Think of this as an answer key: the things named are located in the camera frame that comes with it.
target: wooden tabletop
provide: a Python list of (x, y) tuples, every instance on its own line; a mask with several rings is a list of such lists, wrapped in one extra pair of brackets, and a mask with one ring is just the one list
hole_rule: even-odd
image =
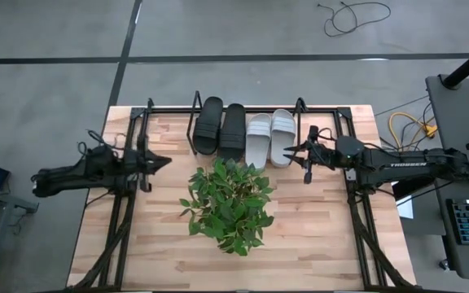
[[(349, 107), (357, 137), (379, 145), (372, 107)], [(117, 134), (127, 130), (130, 108), (110, 108), (104, 131), (107, 141), (113, 143), (117, 139), (119, 145), (124, 143), (124, 138)], [(334, 128), (333, 118), (328, 114), (304, 114), (301, 118), (302, 141), (310, 125)], [(148, 147), (157, 155), (170, 156), (173, 162), (150, 176), (151, 193), (137, 193), (123, 290), (362, 289), (341, 170), (314, 167), (313, 183), (304, 185), (304, 171), (297, 164), (275, 168), (268, 163), (265, 175), (270, 178), (274, 192), (265, 208), (275, 220), (264, 229), (265, 245), (253, 248), (248, 256), (222, 253), (214, 239), (202, 234), (189, 236), (189, 217), (178, 216), (183, 209), (178, 199), (189, 197), (189, 177), (197, 167), (210, 166), (212, 156), (193, 156), (186, 140), (188, 121), (189, 114), (150, 115)], [(322, 143), (334, 147), (333, 142)], [(91, 190), (88, 200), (104, 192)], [(370, 200), (379, 245), (402, 276), (415, 283), (393, 197), (377, 193)], [(108, 196), (85, 210), (68, 285), (81, 280), (103, 251), (112, 202), (113, 197)], [(371, 276), (375, 279), (374, 262), (370, 251), (367, 252)], [(110, 276), (115, 273), (114, 260)]]

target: potted plant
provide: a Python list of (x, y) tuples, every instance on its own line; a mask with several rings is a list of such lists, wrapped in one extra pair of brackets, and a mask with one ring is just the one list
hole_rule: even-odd
[(269, 178), (253, 165), (240, 166), (233, 160), (216, 159), (210, 172), (197, 168), (188, 186), (191, 201), (180, 199), (191, 213), (189, 233), (205, 234), (218, 241), (218, 248), (246, 256), (252, 247), (264, 243), (263, 228), (273, 224), (264, 206), (270, 201)]

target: black slipper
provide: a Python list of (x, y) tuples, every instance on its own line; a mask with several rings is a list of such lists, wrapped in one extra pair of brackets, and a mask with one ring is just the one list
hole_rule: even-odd
[(217, 156), (224, 160), (239, 162), (245, 151), (245, 108), (237, 103), (226, 110), (224, 125), (220, 130)]
[(209, 97), (202, 106), (202, 111), (195, 121), (193, 146), (202, 155), (211, 155), (217, 150), (218, 132), (224, 103), (220, 98)]

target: black desk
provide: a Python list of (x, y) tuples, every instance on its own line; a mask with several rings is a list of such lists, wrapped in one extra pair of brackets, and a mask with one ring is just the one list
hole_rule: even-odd
[[(457, 90), (448, 90), (439, 77), (426, 79), (433, 112), (444, 148), (455, 148), (467, 154), (469, 142), (469, 79), (464, 80)], [(443, 237), (446, 255), (451, 269), (462, 278), (469, 278), (469, 246), (458, 245), (445, 206), (447, 199), (469, 199), (469, 181), (455, 182), (437, 191), (446, 236)]]

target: concrete floor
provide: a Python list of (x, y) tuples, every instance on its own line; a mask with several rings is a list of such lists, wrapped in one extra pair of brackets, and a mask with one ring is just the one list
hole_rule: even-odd
[[(469, 1), (385, 1), (392, 16), (340, 38), (322, 24), (329, 16), (303, 0), (144, 0), (130, 55), (469, 53)], [(324, 1), (338, 7), (338, 1)], [(134, 0), (2, 0), (0, 58), (120, 56)], [(382, 15), (359, 8), (363, 19)], [(225, 103), (371, 104), (382, 137), (392, 141), (392, 112), (421, 116), (424, 78), (464, 60), (317, 61), (129, 64), (119, 105), (191, 102), (194, 90)], [(39, 168), (73, 164), (85, 129), (100, 130), (116, 64), (0, 65), (0, 166), (14, 195), (38, 200), (34, 216), (0, 254), (0, 292), (62, 288), (68, 276), (85, 194), (35, 199), (29, 177)], [(405, 121), (396, 120), (400, 133)], [(416, 129), (412, 129), (409, 138)], [(422, 147), (438, 147), (438, 138)], [(440, 238), (407, 234), (418, 284), (469, 292), (469, 280), (436, 266)]]

